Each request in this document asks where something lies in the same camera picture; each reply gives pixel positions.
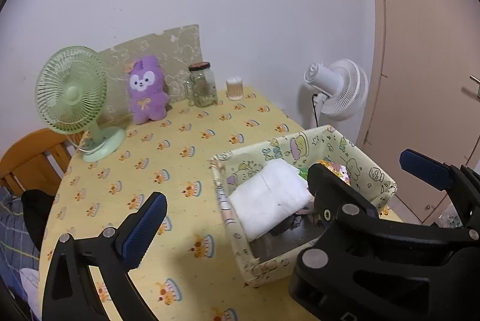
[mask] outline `door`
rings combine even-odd
[[[385,14],[382,76],[363,150],[424,222],[446,193],[403,172],[398,158],[411,148],[456,166],[470,159],[480,134],[478,86],[469,80],[480,77],[480,2],[385,0]]]

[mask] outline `table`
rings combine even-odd
[[[244,284],[225,237],[209,168],[216,153],[300,130],[262,95],[246,88],[238,102],[220,92],[215,106],[189,108],[181,101],[172,104],[164,120],[129,125],[118,151],[98,163],[88,164],[76,154],[46,226],[40,306],[61,234],[80,239],[118,227],[151,192],[160,191],[168,200],[167,218],[140,266],[129,272],[160,320],[315,320],[289,297],[288,279],[258,289]],[[390,211],[388,218],[395,217]],[[98,269],[91,270],[108,316],[120,320]]]

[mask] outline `yellow bow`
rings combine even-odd
[[[144,111],[145,108],[148,108],[148,104],[151,102],[150,98],[145,98],[143,100],[138,100],[137,104],[140,106],[140,110]]]

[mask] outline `glass jar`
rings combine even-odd
[[[204,108],[218,100],[215,76],[209,62],[199,62],[188,67],[190,77],[185,81],[185,93],[191,106]]]

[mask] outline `silver bolt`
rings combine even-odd
[[[475,229],[470,229],[469,235],[470,235],[470,238],[475,241],[477,241],[479,238],[479,233]]]
[[[67,242],[69,238],[70,235],[68,233],[63,233],[58,239],[60,242]]]
[[[358,213],[360,213],[359,207],[354,204],[344,204],[342,206],[342,210],[345,214],[348,215],[357,215]]]
[[[321,249],[310,248],[303,253],[301,260],[308,268],[318,269],[327,265],[328,255]]]
[[[115,234],[115,228],[114,227],[108,227],[103,231],[103,236],[104,237],[112,237]]]

